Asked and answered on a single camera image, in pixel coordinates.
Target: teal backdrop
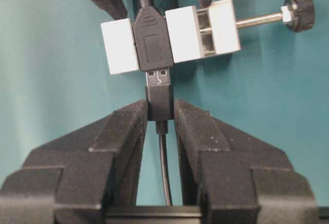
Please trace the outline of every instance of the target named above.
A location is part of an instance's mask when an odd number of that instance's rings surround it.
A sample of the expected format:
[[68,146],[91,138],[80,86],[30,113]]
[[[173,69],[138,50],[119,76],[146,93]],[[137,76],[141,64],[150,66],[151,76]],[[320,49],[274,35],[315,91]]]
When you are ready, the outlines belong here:
[[[133,18],[133,0],[124,0]],[[284,0],[234,0],[237,18],[277,11]],[[329,205],[329,4],[314,0],[313,30],[282,24],[240,30],[242,51],[176,65],[176,98],[285,150],[321,206]],[[155,0],[163,11],[168,4]],[[178,0],[178,5],[197,0]],[[0,184],[29,151],[144,98],[141,72],[110,76],[100,23],[89,0],[0,0]],[[162,205],[158,141],[150,123],[138,204]],[[181,204],[173,123],[168,153]]]

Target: metal rod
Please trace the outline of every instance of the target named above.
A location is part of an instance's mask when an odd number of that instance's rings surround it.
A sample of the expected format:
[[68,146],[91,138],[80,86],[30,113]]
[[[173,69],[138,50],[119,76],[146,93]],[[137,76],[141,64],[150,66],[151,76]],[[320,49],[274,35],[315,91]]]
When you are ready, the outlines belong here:
[[161,173],[162,173],[162,184],[164,191],[164,198],[166,200],[167,206],[172,206],[172,198],[170,192],[170,182],[168,173],[168,159],[167,159],[167,145],[166,145],[166,135],[159,135],[159,147],[160,147],[160,161],[161,161]]
[[247,18],[245,20],[239,20],[236,22],[236,26],[239,29],[241,29],[241,28],[246,28],[256,25],[265,25],[273,22],[279,22],[282,21],[282,19],[283,19],[282,12],[276,12],[276,13],[266,14],[263,16]]

